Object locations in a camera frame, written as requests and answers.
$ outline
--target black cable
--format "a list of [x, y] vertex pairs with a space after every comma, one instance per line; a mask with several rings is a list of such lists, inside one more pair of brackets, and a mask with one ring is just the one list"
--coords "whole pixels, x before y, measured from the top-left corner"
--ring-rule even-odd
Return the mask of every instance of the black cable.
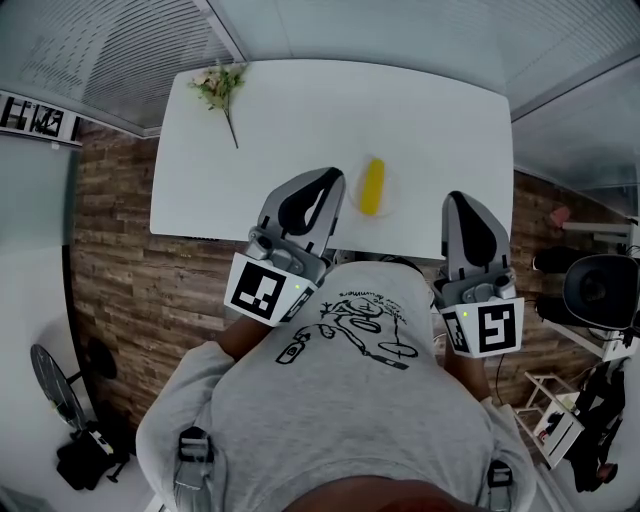
[[500, 400], [500, 405], [504, 405], [502, 398], [500, 398], [500, 391], [498, 390], [498, 379], [500, 378], [500, 368], [502, 367], [502, 360], [504, 359], [505, 354], [502, 354], [500, 358], [500, 363], [498, 364], [498, 371], [496, 372], [496, 395], [498, 395], [498, 400]]

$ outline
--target white table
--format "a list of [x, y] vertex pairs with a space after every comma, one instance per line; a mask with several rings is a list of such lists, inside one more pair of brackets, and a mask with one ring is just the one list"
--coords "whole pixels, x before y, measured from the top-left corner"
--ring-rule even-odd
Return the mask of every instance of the white table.
[[353, 182], [384, 160], [391, 213], [345, 197], [329, 247], [441, 258], [442, 201], [461, 190], [511, 231], [513, 152], [506, 98], [427, 73], [339, 61], [250, 64], [224, 114], [179, 74], [162, 125], [151, 204], [156, 234], [245, 240], [271, 190], [338, 167]]

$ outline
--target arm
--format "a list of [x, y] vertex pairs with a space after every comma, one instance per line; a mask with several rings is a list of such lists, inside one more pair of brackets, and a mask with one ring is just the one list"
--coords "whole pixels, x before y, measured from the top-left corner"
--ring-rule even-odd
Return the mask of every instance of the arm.
[[234, 360], [215, 342], [190, 350], [138, 427], [138, 462], [151, 488], [170, 510], [178, 510], [174, 478], [180, 434], [193, 426], [211, 401], [213, 388], [233, 365]]
[[[533, 461], [518, 431], [514, 413], [509, 405], [496, 408], [491, 398], [481, 402], [491, 421], [494, 439], [491, 460], [500, 460], [511, 468], [513, 484], [509, 488], [511, 512], [526, 512], [536, 494], [536, 477]], [[488, 487], [483, 488], [482, 505], [488, 505]]]
[[482, 402], [482, 400], [491, 396], [489, 381], [484, 371], [484, 361], [482, 359], [471, 359], [456, 355], [451, 348], [451, 344], [447, 343], [444, 355], [444, 369], [467, 388], [467, 391], [478, 402]]
[[218, 345], [238, 362], [271, 332], [273, 327], [248, 316], [240, 317], [217, 337]]

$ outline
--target framed picture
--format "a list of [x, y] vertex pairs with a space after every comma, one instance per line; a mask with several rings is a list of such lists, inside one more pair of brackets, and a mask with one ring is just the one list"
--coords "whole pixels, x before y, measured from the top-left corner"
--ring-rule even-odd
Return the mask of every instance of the framed picture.
[[50, 107], [38, 105], [31, 124], [31, 131], [57, 137], [62, 124], [63, 112]]
[[26, 130], [33, 118], [35, 105], [30, 101], [8, 98], [0, 118], [0, 126], [12, 130]]

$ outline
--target gray t-shirt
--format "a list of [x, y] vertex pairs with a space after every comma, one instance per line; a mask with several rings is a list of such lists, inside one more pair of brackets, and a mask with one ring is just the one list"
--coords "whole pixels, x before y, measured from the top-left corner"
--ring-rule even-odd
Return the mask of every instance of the gray t-shirt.
[[215, 510], [281, 511], [360, 475], [425, 480], [486, 507], [496, 459], [513, 471], [512, 510], [528, 510], [534, 470], [511, 410], [477, 402], [437, 364], [431, 302], [407, 266], [352, 263], [237, 364], [216, 343], [193, 349], [138, 431], [151, 486], [174, 512], [188, 508], [174, 478], [179, 434], [195, 421], [215, 447]]

